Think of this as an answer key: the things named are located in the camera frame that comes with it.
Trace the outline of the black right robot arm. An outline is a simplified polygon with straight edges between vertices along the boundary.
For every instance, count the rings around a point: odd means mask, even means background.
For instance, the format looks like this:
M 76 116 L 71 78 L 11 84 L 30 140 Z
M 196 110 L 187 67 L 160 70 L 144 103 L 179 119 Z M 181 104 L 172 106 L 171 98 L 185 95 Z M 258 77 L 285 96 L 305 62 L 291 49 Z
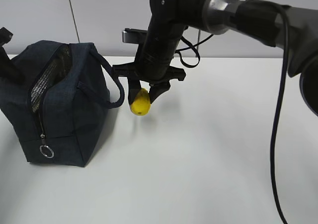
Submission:
M 115 72 L 126 77 L 128 101 L 134 103 L 140 83 L 153 103 L 170 88 L 170 80 L 185 78 L 183 69 L 170 65 L 188 27 L 211 36 L 229 30 L 249 36 L 284 51 L 283 72 L 300 76 L 301 95 L 313 113 L 318 111 L 318 12 L 264 0 L 150 0 L 152 17 L 147 30 L 125 29 L 124 43 L 138 45 L 132 63 L 117 65 Z

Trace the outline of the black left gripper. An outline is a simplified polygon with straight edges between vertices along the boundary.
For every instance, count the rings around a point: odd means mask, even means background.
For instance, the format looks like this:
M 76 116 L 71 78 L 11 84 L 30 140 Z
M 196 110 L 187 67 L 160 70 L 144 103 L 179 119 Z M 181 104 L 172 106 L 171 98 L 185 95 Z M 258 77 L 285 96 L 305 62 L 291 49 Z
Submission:
M 3 45 L 9 43 L 13 34 L 5 27 L 0 29 L 0 76 L 14 83 L 23 83 L 23 73 L 13 64 L 5 52 Z

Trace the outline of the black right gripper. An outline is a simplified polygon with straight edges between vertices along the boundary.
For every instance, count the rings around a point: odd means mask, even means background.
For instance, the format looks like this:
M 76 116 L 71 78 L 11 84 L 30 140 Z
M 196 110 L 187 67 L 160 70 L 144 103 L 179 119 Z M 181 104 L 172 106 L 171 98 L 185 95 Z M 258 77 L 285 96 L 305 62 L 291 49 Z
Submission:
M 128 103 L 132 105 L 141 90 L 140 81 L 152 84 L 149 90 L 150 103 L 152 104 L 160 95 L 169 91 L 170 80 L 184 81 L 184 69 L 172 66 L 149 65 L 131 62 L 113 65 L 112 72 L 118 77 L 126 77 L 128 81 Z

